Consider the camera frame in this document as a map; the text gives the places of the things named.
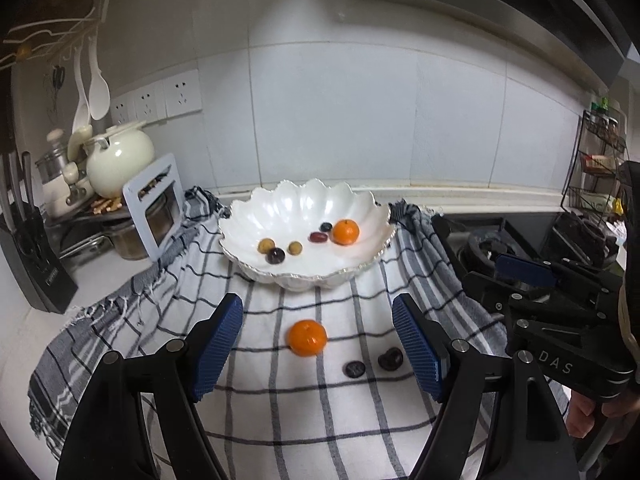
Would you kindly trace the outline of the white lidded jar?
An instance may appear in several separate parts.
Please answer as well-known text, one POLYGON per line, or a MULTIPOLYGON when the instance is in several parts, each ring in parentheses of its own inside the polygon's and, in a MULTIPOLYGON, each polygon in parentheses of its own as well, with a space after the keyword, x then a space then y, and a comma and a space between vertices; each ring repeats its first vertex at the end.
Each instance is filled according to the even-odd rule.
POLYGON ((36 161, 36 167, 42 181, 44 209, 51 220, 69 217, 94 196, 84 148, 92 134, 91 126, 80 127, 68 139, 60 128, 47 134, 50 150, 36 161))

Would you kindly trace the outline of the checked kitchen cloth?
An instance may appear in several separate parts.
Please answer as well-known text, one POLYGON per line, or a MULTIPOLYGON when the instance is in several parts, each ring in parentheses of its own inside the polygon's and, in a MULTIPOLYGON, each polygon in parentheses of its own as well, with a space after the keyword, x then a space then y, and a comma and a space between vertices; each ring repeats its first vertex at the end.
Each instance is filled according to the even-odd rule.
POLYGON ((91 373, 105 352, 147 356, 209 318, 225 294, 244 304, 243 326, 198 414, 232 479, 405 479, 439 410, 409 364, 386 372, 378 357, 399 340, 390 304, 413 296, 452 338, 494 356, 506 329, 465 296, 431 218, 397 203, 395 238, 382 259, 332 289, 289 292, 246 278, 219 246, 227 211, 201 188, 186 193, 181 230, 166 255, 60 331, 28 386, 30 426, 59 456, 91 373), (326 348, 310 358, 286 343, 293 324, 320 323, 326 348), (347 362, 366 374, 345 376, 347 362))

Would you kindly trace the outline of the small orange mandarin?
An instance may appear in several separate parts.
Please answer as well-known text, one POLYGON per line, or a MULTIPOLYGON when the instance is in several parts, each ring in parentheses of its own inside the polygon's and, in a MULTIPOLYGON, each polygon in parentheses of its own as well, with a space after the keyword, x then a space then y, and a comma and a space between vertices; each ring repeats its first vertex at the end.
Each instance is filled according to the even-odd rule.
POLYGON ((360 235, 360 227, 355 220, 342 219, 335 222, 331 230, 331 240, 341 246, 355 244, 360 235))

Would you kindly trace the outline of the steel pot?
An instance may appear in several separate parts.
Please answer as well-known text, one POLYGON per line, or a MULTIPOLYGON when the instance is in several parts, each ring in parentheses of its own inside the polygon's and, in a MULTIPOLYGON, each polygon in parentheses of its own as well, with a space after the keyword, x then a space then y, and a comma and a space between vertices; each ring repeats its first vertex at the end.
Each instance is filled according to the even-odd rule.
MULTIPOLYGON (((160 244, 174 224, 165 197, 159 198, 146 212, 154 240, 160 244)), ((111 241, 115 252, 126 260, 142 260, 148 256, 138 230, 132 220, 121 221, 104 228, 104 234, 111 241)))

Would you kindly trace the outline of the wall power sockets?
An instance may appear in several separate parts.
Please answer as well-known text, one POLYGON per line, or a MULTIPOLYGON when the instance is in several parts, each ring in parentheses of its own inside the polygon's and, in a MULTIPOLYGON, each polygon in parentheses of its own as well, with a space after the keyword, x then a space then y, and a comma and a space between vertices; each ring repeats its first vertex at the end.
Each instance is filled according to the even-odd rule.
POLYGON ((115 125, 135 120, 149 125, 202 109, 200 74, 192 68, 115 96, 111 120, 115 125))

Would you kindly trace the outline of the black knife block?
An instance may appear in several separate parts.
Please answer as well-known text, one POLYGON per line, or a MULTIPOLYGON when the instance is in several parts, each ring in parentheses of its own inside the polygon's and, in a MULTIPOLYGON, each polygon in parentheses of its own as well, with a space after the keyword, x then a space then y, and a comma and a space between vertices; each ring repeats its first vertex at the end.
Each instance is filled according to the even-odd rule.
POLYGON ((52 250, 34 204, 27 152, 1 156, 1 248, 27 302, 36 310, 65 313, 78 286, 52 250))

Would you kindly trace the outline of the dark cherry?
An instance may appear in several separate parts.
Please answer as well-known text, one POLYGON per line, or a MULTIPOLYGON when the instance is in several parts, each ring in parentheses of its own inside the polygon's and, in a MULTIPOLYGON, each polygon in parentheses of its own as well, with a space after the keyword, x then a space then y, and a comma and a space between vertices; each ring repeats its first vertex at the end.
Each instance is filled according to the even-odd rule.
POLYGON ((397 347, 389 348, 378 357, 378 366, 386 372, 394 372, 399 370, 404 364, 405 356, 397 347))

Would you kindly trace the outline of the dark grape in bowl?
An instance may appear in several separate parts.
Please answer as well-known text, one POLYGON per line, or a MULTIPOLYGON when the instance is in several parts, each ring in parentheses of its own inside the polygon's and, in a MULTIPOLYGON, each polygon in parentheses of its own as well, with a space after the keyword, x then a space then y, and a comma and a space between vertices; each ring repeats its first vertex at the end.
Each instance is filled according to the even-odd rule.
POLYGON ((269 264, 275 266, 276 264, 284 263, 286 257, 285 251, 280 247, 273 247, 266 253, 266 260, 269 264))

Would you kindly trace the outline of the red grape in bowl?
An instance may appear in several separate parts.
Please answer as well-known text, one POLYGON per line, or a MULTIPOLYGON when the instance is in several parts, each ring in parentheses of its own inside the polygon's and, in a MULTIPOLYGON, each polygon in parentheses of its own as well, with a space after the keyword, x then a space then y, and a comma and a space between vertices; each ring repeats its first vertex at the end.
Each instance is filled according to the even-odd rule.
POLYGON ((311 243, 325 243, 328 239, 329 235, 326 234, 326 232, 320 231, 311 232, 308 237, 308 240, 310 240, 311 243))

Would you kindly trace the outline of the cream ceramic teapot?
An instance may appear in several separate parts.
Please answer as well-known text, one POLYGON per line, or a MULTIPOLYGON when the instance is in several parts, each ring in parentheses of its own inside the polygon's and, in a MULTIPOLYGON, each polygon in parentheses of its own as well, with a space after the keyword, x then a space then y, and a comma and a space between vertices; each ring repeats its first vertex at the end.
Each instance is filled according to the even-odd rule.
POLYGON ((127 122, 84 143, 87 176, 96 194, 121 196, 122 187, 154 160, 154 145, 144 126, 145 122, 127 122))

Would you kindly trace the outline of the yellow green grape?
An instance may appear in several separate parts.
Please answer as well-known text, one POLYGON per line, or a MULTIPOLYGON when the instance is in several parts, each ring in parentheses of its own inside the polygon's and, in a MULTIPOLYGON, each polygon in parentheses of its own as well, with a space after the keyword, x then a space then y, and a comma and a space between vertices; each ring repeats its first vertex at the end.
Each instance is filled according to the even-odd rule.
POLYGON ((257 250, 260 254, 267 255, 268 252, 271 252, 273 248, 276 247, 276 243, 271 238, 263 238, 257 246, 257 250))

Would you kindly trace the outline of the grey white rack frame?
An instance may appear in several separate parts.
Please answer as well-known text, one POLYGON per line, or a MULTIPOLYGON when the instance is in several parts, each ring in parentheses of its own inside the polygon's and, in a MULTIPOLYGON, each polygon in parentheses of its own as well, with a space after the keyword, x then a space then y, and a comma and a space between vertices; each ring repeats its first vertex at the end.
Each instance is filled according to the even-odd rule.
POLYGON ((175 156, 160 156, 122 187, 130 217, 151 261, 157 261, 182 223, 184 189, 175 156), (170 221, 162 234, 155 234, 152 217, 163 211, 170 221))

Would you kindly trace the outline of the white scalloped bowl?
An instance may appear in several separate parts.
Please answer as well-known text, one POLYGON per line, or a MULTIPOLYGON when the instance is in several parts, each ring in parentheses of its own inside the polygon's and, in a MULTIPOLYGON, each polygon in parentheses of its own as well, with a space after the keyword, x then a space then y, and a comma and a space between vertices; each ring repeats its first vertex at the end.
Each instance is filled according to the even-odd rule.
POLYGON ((291 292, 344 284, 382 258, 396 234, 390 206, 380 204, 369 192, 356 192, 347 183, 326 185, 318 179, 304 184, 288 180, 272 190, 255 188, 248 200, 235 200, 230 216, 218 222, 219 245, 224 255, 250 280, 276 284, 291 292), (352 219, 360 227, 355 244, 341 246, 329 239, 311 243, 311 232, 323 222, 352 219), (273 266, 257 250, 263 238, 282 248, 284 263, 273 266), (288 253, 297 240, 298 256, 288 253))

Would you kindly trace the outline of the white hanging spoon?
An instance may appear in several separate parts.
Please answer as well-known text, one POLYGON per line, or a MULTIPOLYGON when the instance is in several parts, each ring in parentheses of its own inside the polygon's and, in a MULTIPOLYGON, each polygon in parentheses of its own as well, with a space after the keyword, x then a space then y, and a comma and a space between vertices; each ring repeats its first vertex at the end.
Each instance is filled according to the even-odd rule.
POLYGON ((100 70, 96 36, 89 37, 88 57, 90 68, 89 110, 91 118, 97 122, 110 111, 111 92, 100 70))

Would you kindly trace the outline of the dark purple grape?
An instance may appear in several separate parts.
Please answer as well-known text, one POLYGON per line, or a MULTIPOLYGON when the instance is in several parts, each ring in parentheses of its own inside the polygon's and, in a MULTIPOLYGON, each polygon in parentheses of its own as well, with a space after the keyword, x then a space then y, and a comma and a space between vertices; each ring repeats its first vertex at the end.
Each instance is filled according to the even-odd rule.
POLYGON ((356 379, 366 374, 367 367, 361 361, 347 362, 343 367, 343 373, 346 377, 356 379))

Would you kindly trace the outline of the white hanging spatula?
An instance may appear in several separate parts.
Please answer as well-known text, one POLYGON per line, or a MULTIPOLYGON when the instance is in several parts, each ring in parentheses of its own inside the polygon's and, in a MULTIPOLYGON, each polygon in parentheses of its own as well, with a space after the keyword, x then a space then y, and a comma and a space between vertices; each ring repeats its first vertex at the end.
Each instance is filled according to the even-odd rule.
POLYGON ((69 162, 78 159, 80 149, 93 134, 87 93, 81 76, 81 47, 74 49, 74 78, 78 102, 72 123, 72 134, 67 144, 67 160, 69 162))

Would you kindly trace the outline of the gas stove burner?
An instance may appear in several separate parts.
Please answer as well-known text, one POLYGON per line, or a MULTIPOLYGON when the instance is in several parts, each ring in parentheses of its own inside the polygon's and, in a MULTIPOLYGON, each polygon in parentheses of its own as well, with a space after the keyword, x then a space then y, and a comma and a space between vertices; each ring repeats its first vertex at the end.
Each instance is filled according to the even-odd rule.
POLYGON ((505 242, 501 238, 475 236, 472 236, 463 247, 459 258, 469 272, 477 272, 518 289, 531 290, 532 285, 515 278, 508 278, 496 270, 497 260, 501 256, 515 256, 530 260, 529 254, 524 252, 518 243, 505 242))

